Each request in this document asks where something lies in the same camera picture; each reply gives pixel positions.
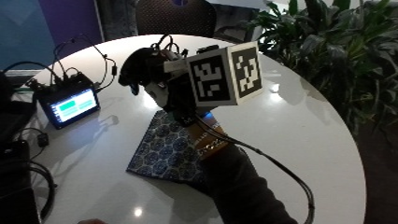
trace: black cable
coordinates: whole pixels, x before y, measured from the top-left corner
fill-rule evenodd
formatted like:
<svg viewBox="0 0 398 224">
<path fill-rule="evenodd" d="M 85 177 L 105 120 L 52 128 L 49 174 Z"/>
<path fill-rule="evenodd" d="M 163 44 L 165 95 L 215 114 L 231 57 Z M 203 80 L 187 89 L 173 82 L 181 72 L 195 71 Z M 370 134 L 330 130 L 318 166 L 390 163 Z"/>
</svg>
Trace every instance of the black cable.
<svg viewBox="0 0 398 224">
<path fill-rule="evenodd" d="M 18 139 L 22 139 L 22 138 L 23 138 L 23 132 L 24 132 L 26 130 L 35 130 L 35 131 L 39 132 L 39 133 L 44 133 L 40 129 L 36 129 L 36 128 L 24 128 L 24 129 L 22 129 L 20 131 L 16 132 L 16 134 L 20 134 L 19 137 L 18 137 Z"/>
<path fill-rule="evenodd" d="M 104 77 L 103 77 L 103 80 L 100 82 L 100 85 L 103 85 L 104 83 L 104 79 L 107 77 L 107 73 L 108 73 L 108 61 L 113 62 L 113 67 L 112 67 L 112 76 L 116 76 L 117 75 L 117 66 L 116 66 L 116 62 L 115 60 L 109 59 L 108 58 L 108 55 L 107 54 L 103 54 L 101 51 L 99 50 L 97 46 L 95 45 L 95 43 L 91 41 L 89 37 L 85 35 L 85 34 L 80 34 L 84 38 L 79 38 L 76 37 L 77 39 L 81 39 L 84 40 L 97 51 L 99 53 L 101 54 L 103 58 L 104 58 Z"/>
<path fill-rule="evenodd" d="M 32 172 L 36 172 L 39 175 L 41 175 L 43 178 L 48 182 L 48 201 L 47 201 L 45 206 L 43 207 L 41 212 L 40 212 L 40 218 L 44 219 L 48 216 L 49 209 L 53 205 L 55 189 L 57 187 L 57 185 L 53 182 L 51 171 L 48 170 L 48 168 L 43 164 L 40 164 L 36 161 L 16 160 L 16 161 L 10 161 L 10 162 L 6 162 L 6 163 L 0 163 L 0 166 L 6 166 L 6 165 L 14 164 L 14 163 L 27 163 L 28 165 L 34 164 L 34 165 L 40 167 L 40 169 L 39 169 L 36 167 L 30 166 L 28 170 L 32 171 Z"/>
<path fill-rule="evenodd" d="M 67 72 L 68 72 L 69 70 L 72 70 L 72 69 L 76 71 L 76 73 L 80 73 L 80 71 L 77 70 L 76 67 L 69 67 L 69 68 L 67 69 Z"/>
<path fill-rule="evenodd" d="M 47 201 L 45 206 L 43 207 L 41 212 L 40 212 L 40 218 L 45 219 L 45 217 L 48 216 L 49 209 L 53 205 L 56 185 L 53 183 L 53 178 L 52 178 L 48 168 L 45 166 L 43 166 L 43 167 L 45 168 L 44 170 L 40 170 L 35 167 L 30 167 L 28 169 L 31 171 L 36 172 L 39 175 L 41 175 L 48 182 L 48 201 Z"/>
<path fill-rule="evenodd" d="M 169 50 L 172 51 L 172 47 L 176 47 L 177 50 L 177 54 L 180 54 L 180 46 L 176 43 L 168 43 L 167 46 L 164 47 L 165 49 L 169 48 Z"/>
<path fill-rule="evenodd" d="M 258 148 L 252 147 L 250 145 L 240 142 L 238 140 L 236 140 L 233 137 L 220 133 L 216 129 L 213 129 L 201 119 L 200 115 L 196 115 L 197 120 L 200 121 L 201 124 L 204 124 L 208 129 L 205 129 L 200 123 L 197 122 L 197 125 L 201 127 L 201 129 L 204 131 L 207 131 L 209 134 L 212 134 L 217 139 L 224 140 L 227 142 L 231 142 L 236 145 L 241 145 L 244 147 L 248 147 L 252 151 L 254 151 L 257 154 L 260 154 L 261 156 L 264 156 L 265 158 L 268 158 L 270 160 L 270 162 L 294 179 L 294 181 L 298 183 L 298 185 L 301 186 L 301 188 L 304 189 L 306 195 L 308 195 L 308 199 L 309 199 L 309 214 L 308 214 L 308 219 L 305 221 L 305 224 L 310 224 L 313 223 L 313 217 L 314 217 L 314 199 L 313 199 L 313 191 L 309 187 L 309 185 L 301 180 L 301 178 L 293 173 L 293 171 L 290 171 L 288 169 L 286 166 L 284 166 L 273 157 L 270 157 L 269 155 L 266 155 Z"/>
<path fill-rule="evenodd" d="M 99 88 L 99 89 L 96 90 L 96 92 L 99 93 L 99 92 L 103 91 L 108 86 L 111 86 L 113 80 L 115 80 L 115 76 L 112 76 L 112 80 L 111 80 L 111 82 L 108 83 L 108 85 L 105 85 L 104 87 Z"/>
<path fill-rule="evenodd" d="M 160 41 L 159 41 L 159 43 L 153 43 L 153 44 L 151 45 L 151 48 L 153 48 L 153 49 L 156 49 L 156 50 L 161 50 L 161 42 L 163 42 L 163 40 L 164 40 L 167 37 L 171 37 L 171 42 L 169 42 L 168 45 L 173 45 L 173 43 L 175 43 L 175 41 L 173 41 L 173 36 L 172 36 L 172 35 L 163 35 L 163 36 L 161 36 L 161 39 L 160 39 Z"/>
<path fill-rule="evenodd" d="M 64 74 L 67 73 L 65 69 L 64 69 L 64 66 L 61 64 L 61 61 L 60 61 L 60 52 L 63 51 L 64 47 L 68 45 L 68 44 L 72 44 L 75 43 L 76 40 L 75 38 L 71 38 L 68 41 L 63 42 L 61 44 L 59 44 L 53 51 L 52 51 L 52 54 L 53 54 L 53 60 L 52 60 L 52 66 L 51 66 L 51 69 L 53 69 L 53 66 L 56 63 L 60 64 L 61 68 L 63 68 L 63 71 L 64 71 Z"/>
<path fill-rule="evenodd" d="M 45 147 L 41 147 L 40 152 L 35 156 L 32 156 L 30 159 L 35 160 L 41 155 L 44 150 L 45 150 Z"/>
<path fill-rule="evenodd" d="M 56 73 L 53 72 L 53 70 L 52 70 L 48 66 L 45 66 L 45 65 L 41 64 L 41 63 L 31 62 L 31 61 L 22 61 L 22 62 L 19 62 L 19 63 L 14 63 L 11 66 L 8 66 L 8 67 L 2 71 L 2 73 L 6 74 L 6 73 L 11 70 L 11 68 L 14 68 L 14 67 L 16 67 L 16 66 L 19 66 L 19 65 L 22 65 L 22 64 L 36 64 L 36 65 L 41 66 L 41 67 L 44 67 L 44 68 L 49 71 L 49 73 L 51 73 L 51 77 L 57 77 L 57 78 L 59 78 L 59 76 L 56 75 Z"/>
</svg>

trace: gray floor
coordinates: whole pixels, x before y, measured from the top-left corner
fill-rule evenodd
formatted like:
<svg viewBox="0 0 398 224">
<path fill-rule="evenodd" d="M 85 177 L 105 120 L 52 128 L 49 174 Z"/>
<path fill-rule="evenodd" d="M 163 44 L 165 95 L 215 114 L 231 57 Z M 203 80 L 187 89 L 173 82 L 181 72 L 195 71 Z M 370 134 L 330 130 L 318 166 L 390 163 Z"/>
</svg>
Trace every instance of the gray floor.
<svg viewBox="0 0 398 224">
<path fill-rule="evenodd" d="M 365 224 L 398 223 L 398 125 L 372 134 L 372 125 L 364 126 L 358 136 L 358 150 L 368 182 L 368 209 Z"/>
</svg>

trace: blue wall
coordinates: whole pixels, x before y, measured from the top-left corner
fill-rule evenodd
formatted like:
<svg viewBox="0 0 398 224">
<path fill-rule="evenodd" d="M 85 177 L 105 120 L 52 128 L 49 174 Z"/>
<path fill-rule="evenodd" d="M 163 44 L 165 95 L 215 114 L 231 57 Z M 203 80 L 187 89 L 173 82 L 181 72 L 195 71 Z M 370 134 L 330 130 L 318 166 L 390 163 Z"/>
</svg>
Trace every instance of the blue wall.
<svg viewBox="0 0 398 224">
<path fill-rule="evenodd" d="M 55 46 L 80 33 L 103 42 L 93 0 L 0 0 L 0 29 L 0 69 L 20 61 L 51 64 Z M 87 47 L 67 46 L 61 57 Z"/>
<path fill-rule="evenodd" d="M 0 69 L 20 61 L 51 64 L 55 44 L 36 0 L 0 0 L 0 29 Z"/>
</svg>

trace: green plant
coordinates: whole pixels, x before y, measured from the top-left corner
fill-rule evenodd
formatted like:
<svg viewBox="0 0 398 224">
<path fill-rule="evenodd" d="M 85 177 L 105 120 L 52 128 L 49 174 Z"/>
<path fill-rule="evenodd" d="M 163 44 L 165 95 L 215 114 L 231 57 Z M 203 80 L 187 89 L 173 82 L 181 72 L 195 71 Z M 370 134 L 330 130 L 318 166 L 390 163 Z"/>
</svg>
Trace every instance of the green plant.
<svg viewBox="0 0 398 224">
<path fill-rule="evenodd" d="M 382 127 L 398 121 L 398 20 L 397 10 L 382 0 L 306 0 L 308 8 L 297 9 L 292 0 L 281 12 L 269 3 L 250 26 L 262 26 L 260 51 L 301 75 L 321 91 L 357 135 L 368 121 Z"/>
</svg>

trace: round white table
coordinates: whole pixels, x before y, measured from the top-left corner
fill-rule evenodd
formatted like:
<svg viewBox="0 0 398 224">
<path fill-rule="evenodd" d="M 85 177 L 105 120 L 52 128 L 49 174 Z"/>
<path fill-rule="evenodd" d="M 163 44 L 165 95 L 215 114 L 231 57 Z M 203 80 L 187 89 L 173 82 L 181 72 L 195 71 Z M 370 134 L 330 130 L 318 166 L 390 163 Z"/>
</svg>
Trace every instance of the round white table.
<svg viewBox="0 0 398 224">
<path fill-rule="evenodd" d="M 99 45 L 119 68 L 129 54 L 159 42 L 160 35 L 115 40 Z M 173 35 L 191 54 L 199 48 L 232 44 L 216 39 Z M 366 183 L 362 162 L 350 132 L 330 103 L 286 67 L 260 55 L 265 92 L 240 106 L 213 113 L 224 130 L 280 160 L 313 189 L 314 223 L 364 223 Z M 104 59 L 95 48 L 63 59 L 100 81 Z M 36 78 L 48 83 L 48 71 Z M 37 158 L 59 184 L 45 223 L 69 224 L 97 217 L 107 223 L 221 223 L 212 199 L 185 185 L 143 178 L 125 172 L 151 119 L 160 108 L 141 89 L 139 96 L 115 83 L 99 93 L 101 110 L 57 131 L 39 108 L 31 126 L 49 135 L 49 147 Z M 32 147 L 31 155 L 39 151 Z M 276 197 L 298 223 L 308 215 L 305 192 L 288 175 L 246 150 Z M 39 203 L 45 184 L 35 181 Z"/>
<path fill-rule="evenodd" d="M 212 4 L 221 4 L 227 6 L 235 6 L 235 7 L 250 7 L 250 8 L 258 8 L 265 9 L 268 8 L 266 3 L 261 0 L 254 1 L 238 1 L 238 0 L 208 0 Z"/>
</svg>

